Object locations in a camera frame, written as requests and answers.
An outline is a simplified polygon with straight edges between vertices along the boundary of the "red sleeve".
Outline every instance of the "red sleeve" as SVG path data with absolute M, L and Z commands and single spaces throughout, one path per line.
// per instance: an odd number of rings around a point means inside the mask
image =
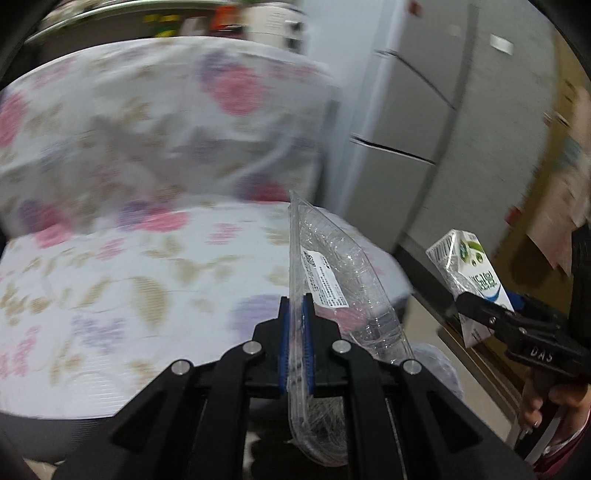
M 561 448 L 553 455 L 540 458 L 540 460 L 535 463 L 534 471 L 538 476 L 538 479 L 550 479 L 560 471 L 566 462 L 569 461 L 570 456 L 574 452 L 575 448 L 577 448 L 577 445 L 580 443 L 581 439 L 585 436 L 587 430 L 589 430 L 590 424 L 591 420 L 588 420 L 584 431 L 564 448 Z

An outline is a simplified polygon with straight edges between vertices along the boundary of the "finger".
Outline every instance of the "finger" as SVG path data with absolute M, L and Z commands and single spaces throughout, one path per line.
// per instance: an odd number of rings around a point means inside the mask
M 538 392 L 535 391 L 534 383 L 531 380 L 525 382 L 521 404 L 522 408 L 528 411 L 539 410 L 544 404 L 544 400 Z
M 522 411 L 519 415 L 519 425 L 524 428 L 535 429 L 542 425 L 542 414 L 538 410 Z
M 566 405 L 569 408 L 581 408 L 586 406 L 589 387 L 581 384 L 557 385 L 550 390 L 548 398 L 557 405 Z

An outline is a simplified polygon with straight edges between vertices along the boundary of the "clear plastic bag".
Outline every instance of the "clear plastic bag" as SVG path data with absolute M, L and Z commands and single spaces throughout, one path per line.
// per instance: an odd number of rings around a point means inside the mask
M 291 431 L 298 447 L 326 466 L 347 463 L 346 426 L 339 398 L 309 394 L 304 363 L 302 299 L 314 296 L 316 314 L 335 320 L 343 338 L 357 343 L 384 362 L 398 363 L 412 352 L 394 309 L 363 250 L 318 209 L 293 192 L 290 205 L 290 363 L 288 401 Z M 324 278 L 334 287 L 310 289 L 303 257 L 324 263 Z

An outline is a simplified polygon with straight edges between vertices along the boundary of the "milk carton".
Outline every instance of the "milk carton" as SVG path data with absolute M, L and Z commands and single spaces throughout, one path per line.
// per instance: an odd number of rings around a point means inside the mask
M 427 250 L 427 256 L 443 275 L 454 299 L 460 293 L 469 291 L 513 312 L 499 277 L 473 233 L 450 230 Z M 492 334 L 486 326 L 463 315 L 460 315 L 460 321 L 467 348 Z

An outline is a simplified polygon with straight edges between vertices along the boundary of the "floral cushion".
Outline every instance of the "floral cushion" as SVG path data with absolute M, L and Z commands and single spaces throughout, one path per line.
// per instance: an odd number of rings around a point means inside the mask
M 226 38 L 126 41 L 52 61 L 2 95 L 3 227 L 14 238 L 60 225 L 59 238 L 203 195 L 311 199 L 333 92 L 305 57 Z
M 217 360 L 277 316 L 289 290 L 288 204 L 212 200 L 132 220 L 47 248 L 36 234 L 10 242 L 0 263 L 0 410 L 111 415 L 175 359 Z M 337 221 L 390 301 L 408 296 L 394 260 Z
M 275 201 L 313 195 L 331 98 L 305 57 L 219 38 L 94 47 L 11 84 L 0 411 L 111 415 L 175 359 L 217 360 L 275 317 L 289 266 Z M 406 298 L 394 260 L 332 219 Z

